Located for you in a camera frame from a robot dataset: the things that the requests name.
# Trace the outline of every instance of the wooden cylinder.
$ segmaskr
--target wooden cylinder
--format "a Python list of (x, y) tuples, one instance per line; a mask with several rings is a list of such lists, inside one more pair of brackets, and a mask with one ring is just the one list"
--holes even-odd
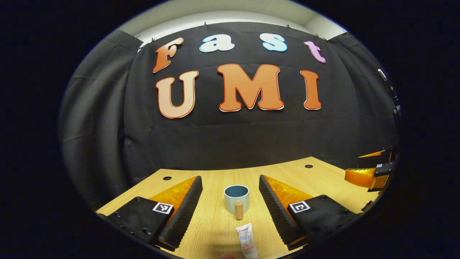
[(235, 202), (235, 215), (236, 219), (243, 219), (243, 203), (240, 201)]

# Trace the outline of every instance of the blue letter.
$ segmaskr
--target blue letter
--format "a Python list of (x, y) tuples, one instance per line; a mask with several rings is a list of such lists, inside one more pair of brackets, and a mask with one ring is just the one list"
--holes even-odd
[(262, 46), (268, 50), (285, 52), (288, 46), (284, 43), (284, 38), (278, 34), (262, 33), (260, 39), (264, 41)]
[(201, 52), (213, 52), (216, 50), (227, 51), (235, 46), (231, 43), (231, 37), (226, 34), (217, 34), (203, 39), (203, 44), (200, 46)]

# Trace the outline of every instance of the cup rim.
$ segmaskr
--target cup rim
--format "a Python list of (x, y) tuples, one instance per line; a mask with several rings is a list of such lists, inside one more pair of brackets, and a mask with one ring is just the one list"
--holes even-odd
[[(233, 186), (243, 186), (244, 188), (246, 188), (247, 193), (246, 193), (245, 195), (243, 195), (243, 196), (240, 196), (240, 197), (228, 196), (228, 195), (225, 193), (225, 191), (226, 191), (228, 188), (233, 187)], [(242, 197), (245, 197), (246, 195), (249, 195), (249, 188), (248, 188), (247, 186), (240, 185), (240, 184), (230, 185), (230, 186), (228, 186), (227, 188), (224, 189), (224, 195), (225, 195), (226, 197), (233, 198), (233, 199), (242, 198)]]

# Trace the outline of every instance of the ceiling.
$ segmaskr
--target ceiling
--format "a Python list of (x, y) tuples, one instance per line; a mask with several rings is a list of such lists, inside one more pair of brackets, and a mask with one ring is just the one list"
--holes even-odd
[(289, 0), (170, 0), (123, 24), (119, 29), (135, 35), (155, 25), (201, 12), (256, 12), (305, 26), (317, 13)]

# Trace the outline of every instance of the black curtain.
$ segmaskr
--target black curtain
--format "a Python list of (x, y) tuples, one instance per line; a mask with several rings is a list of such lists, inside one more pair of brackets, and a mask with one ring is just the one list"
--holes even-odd
[[(288, 50), (266, 50), (261, 33), (283, 36)], [(201, 40), (214, 34), (230, 35), (234, 49), (200, 52)], [(171, 64), (152, 73), (156, 50), (178, 37), (184, 42)], [(326, 63), (315, 60), (304, 41), (320, 47)], [(277, 25), (223, 23), (176, 32), (138, 52), (141, 44), (119, 30), (107, 36), (77, 68), (62, 103), (63, 158), (94, 210), (160, 168), (219, 170), (309, 156), (346, 168), (356, 166), (357, 156), (397, 141), (392, 96), (377, 72), (384, 69), (350, 34), (326, 42)], [(223, 78), (217, 67), (230, 63), (241, 65), (250, 78), (261, 64), (278, 66), (285, 107), (263, 111), (243, 105), (238, 112), (221, 112)], [(178, 76), (191, 70), (199, 71), (193, 111), (174, 120), (162, 116), (156, 83), (174, 77), (172, 103), (180, 105)], [(319, 76), (319, 111), (303, 107), (300, 70)]]

